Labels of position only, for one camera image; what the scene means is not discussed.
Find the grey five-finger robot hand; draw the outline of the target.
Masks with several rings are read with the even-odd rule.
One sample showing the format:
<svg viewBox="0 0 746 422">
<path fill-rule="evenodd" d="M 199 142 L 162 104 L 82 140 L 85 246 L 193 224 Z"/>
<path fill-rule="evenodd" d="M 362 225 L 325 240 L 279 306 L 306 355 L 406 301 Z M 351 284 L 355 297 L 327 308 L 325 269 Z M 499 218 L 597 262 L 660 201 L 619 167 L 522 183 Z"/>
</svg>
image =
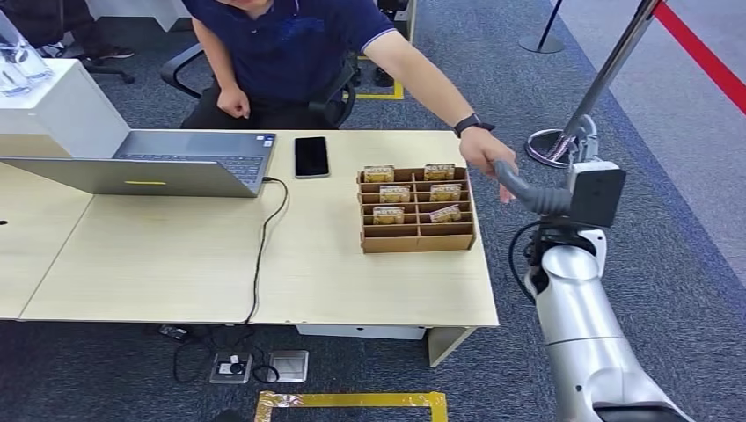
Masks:
<svg viewBox="0 0 746 422">
<path fill-rule="evenodd" d="M 500 185 L 518 200 L 523 206 L 535 214 L 541 213 L 541 192 L 535 186 L 518 176 L 509 163 L 501 160 L 494 161 L 494 170 Z"/>
</svg>

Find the person's left hand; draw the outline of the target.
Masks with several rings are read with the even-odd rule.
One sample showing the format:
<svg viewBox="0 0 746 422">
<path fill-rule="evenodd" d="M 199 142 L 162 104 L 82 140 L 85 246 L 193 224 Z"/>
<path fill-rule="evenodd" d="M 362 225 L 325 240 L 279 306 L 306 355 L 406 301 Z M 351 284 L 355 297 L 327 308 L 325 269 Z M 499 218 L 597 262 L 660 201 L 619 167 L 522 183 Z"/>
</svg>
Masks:
<svg viewBox="0 0 746 422">
<path fill-rule="evenodd" d="M 468 164 L 478 168 L 488 177 L 497 178 L 494 161 L 505 162 L 518 173 L 514 150 L 484 128 L 465 129 L 461 134 L 459 151 Z"/>
</svg>

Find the person's right hand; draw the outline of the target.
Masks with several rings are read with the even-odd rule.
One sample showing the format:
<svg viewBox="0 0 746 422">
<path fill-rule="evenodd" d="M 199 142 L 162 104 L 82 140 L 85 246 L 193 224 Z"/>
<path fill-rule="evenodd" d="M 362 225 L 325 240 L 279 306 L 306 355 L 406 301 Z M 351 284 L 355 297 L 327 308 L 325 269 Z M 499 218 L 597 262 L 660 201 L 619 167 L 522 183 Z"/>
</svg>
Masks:
<svg viewBox="0 0 746 422">
<path fill-rule="evenodd" d="M 216 101 L 217 107 L 236 119 L 248 119 L 250 103 L 246 94 L 238 87 L 221 88 Z"/>
</svg>

